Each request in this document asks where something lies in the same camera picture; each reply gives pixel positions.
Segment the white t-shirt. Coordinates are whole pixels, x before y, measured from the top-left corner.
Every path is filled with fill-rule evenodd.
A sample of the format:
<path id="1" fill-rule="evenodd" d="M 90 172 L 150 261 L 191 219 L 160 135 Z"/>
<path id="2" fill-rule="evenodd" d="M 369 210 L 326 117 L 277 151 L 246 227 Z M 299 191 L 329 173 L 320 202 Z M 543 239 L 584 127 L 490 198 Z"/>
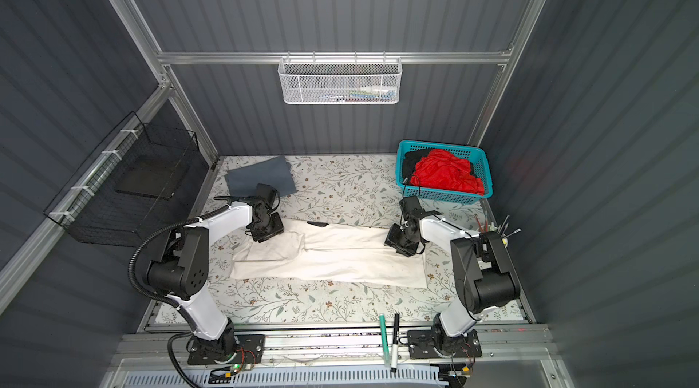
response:
<path id="1" fill-rule="evenodd" d="M 232 279 L 284 278 L 427 287 L 422 255 L 406 257 L 384 244 L 387 229 L 282 221 L 283 233 L 265 242 L 249 237 L 234 249 Z"/>

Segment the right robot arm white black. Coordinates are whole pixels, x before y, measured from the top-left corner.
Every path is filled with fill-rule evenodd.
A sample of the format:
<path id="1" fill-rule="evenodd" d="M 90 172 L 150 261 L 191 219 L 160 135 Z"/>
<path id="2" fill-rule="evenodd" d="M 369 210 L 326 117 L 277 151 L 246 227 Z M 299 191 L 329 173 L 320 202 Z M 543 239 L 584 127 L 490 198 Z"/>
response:
<path id="1" fill-rule="evenodd" d="M 406 257 L 435 244 L 451 255 L 456 297 L 427 330 L 407 331 L 412 360 L 475 360 L 482 348 L 475 326 L 483 315 L 520 297 L 521 283 L 505 238 L 496 231 L 472 231 L 449 222 L 438 211 L 422 208 L 416 196 L 400 201 L 400 222 L 385 244 Z"/>

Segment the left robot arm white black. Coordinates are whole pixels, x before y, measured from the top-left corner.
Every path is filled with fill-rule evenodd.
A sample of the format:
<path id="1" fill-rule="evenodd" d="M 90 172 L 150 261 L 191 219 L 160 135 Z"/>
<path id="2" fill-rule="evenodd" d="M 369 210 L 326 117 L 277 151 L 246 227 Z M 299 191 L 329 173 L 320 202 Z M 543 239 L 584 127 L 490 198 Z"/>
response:
<path id="1" fill-rule="evenodd" d="M 258 184 L 252 196 L 220 200 L 224 205 L 215 211 L 167 226 L 144 242 L 129 266 L 129 278 L 150 299 L 176 309 L 195 338 L 230 353 L 235 348 L 232 322 L 209 292 L 209 246 L 236 230 L 266 242 L 284 227 L 277 212 L 280 194 L 267 184 Z"/>

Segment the folded grey-blue t-shirt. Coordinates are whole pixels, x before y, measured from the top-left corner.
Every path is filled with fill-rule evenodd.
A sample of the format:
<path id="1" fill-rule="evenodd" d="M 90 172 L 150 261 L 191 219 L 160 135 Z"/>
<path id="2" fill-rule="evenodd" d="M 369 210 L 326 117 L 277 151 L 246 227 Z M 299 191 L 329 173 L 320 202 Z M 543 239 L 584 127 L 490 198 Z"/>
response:
<path id="1" fill-rule="evenodd" d="M 283 156 L 231 170 L 225 180 L 231 196 L 251 196 L 256 193 L 258 184 L 275 188 L 281 197 L 297 192 L 291 165 Z"/>

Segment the teal plastic basket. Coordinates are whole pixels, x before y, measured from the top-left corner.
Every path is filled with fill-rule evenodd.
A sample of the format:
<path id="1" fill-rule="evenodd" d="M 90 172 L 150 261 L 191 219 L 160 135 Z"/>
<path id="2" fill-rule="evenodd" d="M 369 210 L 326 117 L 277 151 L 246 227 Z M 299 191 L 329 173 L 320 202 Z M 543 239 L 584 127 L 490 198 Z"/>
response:
<path id="1" fill-rule="evenodd" d="M 484 150 L 463 145 L 403 140 L 396 155 L 396 183 L 404 197 L 475 204 L 493 195 Z"/>

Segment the red t-shirt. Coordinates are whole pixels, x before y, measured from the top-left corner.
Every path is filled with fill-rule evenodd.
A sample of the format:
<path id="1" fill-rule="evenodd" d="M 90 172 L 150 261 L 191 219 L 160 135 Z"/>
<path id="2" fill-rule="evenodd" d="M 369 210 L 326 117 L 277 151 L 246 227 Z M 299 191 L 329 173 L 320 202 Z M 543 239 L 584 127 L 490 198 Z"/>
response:
<path id="1" fill-rule="evenodd" d="M 411 186 L 457 193 L 485 194 L 483 181 L 475 175 L 473 165 L 449 151 L 433 149 L 415 168 Z"/>

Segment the black t-shirt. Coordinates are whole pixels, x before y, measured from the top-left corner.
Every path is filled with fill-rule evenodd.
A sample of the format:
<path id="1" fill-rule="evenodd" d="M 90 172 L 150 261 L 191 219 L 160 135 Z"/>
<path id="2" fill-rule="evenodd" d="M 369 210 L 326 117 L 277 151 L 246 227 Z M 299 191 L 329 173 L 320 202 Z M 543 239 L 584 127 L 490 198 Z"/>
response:
<path id="1" fill-rule="evenodd" d="M 400 166 L 400 181 L 403 184 L 411 180 L 415 172 L 416 165 L 431 152 L 431 149 L 419 149 L 408 151 L 403 156 L 402 166 Z"/>

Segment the green marker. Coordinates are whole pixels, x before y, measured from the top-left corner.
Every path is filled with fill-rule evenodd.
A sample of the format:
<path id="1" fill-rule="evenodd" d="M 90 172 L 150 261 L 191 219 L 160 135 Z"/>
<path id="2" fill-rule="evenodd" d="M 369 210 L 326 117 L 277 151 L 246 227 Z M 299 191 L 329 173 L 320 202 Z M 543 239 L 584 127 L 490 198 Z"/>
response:
<path id="1" fill-rule="evenodd" d="M 391 352 L 390 352 L 390 346 L 389 346 L 389 342 L 388 342 L 386 317 L 384 314 L 381 314 L 379 316 L 379 323 L 380 323 L 380 340 L 382 341 L 382 358 L 383 358 L 384 364 L 387 367 L 389 367 L 390 366 L 390 359 L 391 359 Z"/>

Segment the white pen cup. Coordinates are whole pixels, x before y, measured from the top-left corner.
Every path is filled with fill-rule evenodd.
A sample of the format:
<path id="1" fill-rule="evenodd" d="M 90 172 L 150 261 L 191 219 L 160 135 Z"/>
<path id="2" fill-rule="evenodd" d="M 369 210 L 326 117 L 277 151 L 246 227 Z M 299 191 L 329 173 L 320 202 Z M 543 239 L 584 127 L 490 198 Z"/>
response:
<path id="1" fill-rule="evenodd" d="M 475 216 L 475 221 L 477 223 L 477 228 L 480 233 L 496 233 L 501 239 L 505 247 L 509 245 L 509 239 L 514 235 L 517 235 L 522 231 L 521 227 L 511 229 L 509 227 L 510 216 L 507 215 L 504 221 L 500 224 L 489 221 L 487 218 L 481 220 L 478 216 Z"/>

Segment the black marker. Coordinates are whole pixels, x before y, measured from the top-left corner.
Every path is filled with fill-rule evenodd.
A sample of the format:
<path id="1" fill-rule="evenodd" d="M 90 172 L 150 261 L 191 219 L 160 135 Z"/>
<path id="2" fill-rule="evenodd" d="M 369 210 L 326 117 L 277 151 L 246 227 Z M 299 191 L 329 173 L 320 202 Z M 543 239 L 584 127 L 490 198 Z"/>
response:
<path id="1" fill-rule="evenodd" d="M 395 313 L 393 317 L 393 327 L 392 327 L 392 342 L 391 342 L 391 357 L 390 357 L 390 369 L 391 373 L 395 375 L 398 371 L 398 360 L 399 360 L 399 345 L 400 345 L 400 315 Z"/>

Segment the white bottle in mesh basket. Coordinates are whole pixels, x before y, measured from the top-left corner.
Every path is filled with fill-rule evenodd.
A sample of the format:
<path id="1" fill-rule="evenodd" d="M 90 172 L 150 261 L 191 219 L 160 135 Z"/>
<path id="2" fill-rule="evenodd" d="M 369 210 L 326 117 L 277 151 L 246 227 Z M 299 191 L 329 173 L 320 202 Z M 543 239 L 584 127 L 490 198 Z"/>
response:
<path id="1" fill-rule="evenodd" d="M 370 95 L 376 95 L 380 98 L 392 98 L 397 94 L 398 88 L 387 85 L 372 85 L 360 87 L 360 91 Z"/>

